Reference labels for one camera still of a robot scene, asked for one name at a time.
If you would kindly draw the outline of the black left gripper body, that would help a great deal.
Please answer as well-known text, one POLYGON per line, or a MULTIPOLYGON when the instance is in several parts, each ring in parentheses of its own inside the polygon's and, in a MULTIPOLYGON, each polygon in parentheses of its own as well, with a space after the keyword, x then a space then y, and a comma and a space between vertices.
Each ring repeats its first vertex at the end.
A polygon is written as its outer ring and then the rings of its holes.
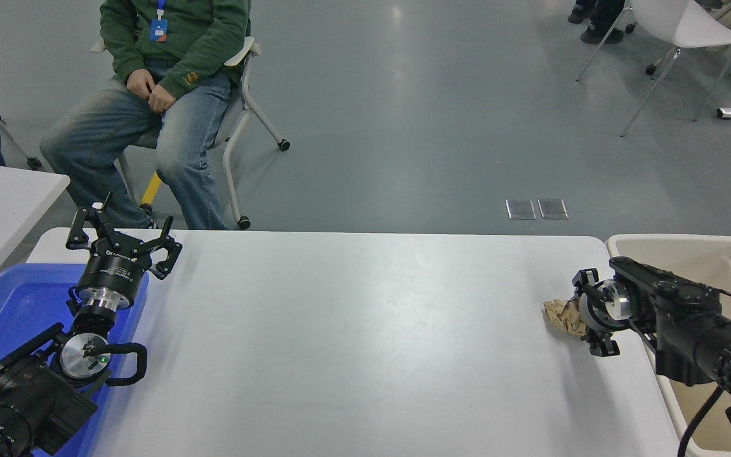
POLYGON ((93 297, 102 289, 134 300, 140 290, 145 270, 150 266, 150 255, 140 254, 142 242, 94 242, 89 246, 89 260, 76 286, 81 300, 93 297))

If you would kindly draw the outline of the person's left hand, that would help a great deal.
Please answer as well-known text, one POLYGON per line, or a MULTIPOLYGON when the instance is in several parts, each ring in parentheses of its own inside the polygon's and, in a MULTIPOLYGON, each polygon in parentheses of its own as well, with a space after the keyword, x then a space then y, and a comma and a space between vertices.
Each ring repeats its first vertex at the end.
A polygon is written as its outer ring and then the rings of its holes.
POLYGON ((170 109, 177 101, 177 97, 172 95, 165 87, 154 86, 148 87, 148 106, 153 113, 159 115, 170 109))

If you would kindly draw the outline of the person's right hand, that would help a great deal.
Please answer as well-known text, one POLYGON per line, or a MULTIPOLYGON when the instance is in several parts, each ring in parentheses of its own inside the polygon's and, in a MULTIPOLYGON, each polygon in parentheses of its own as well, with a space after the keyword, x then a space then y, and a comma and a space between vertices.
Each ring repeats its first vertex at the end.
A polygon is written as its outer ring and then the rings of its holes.
POLYGON ((147 69, 137 69, 128 76, 126 86, 130 93, 148 100, 155 88, 155 82, 147 69))

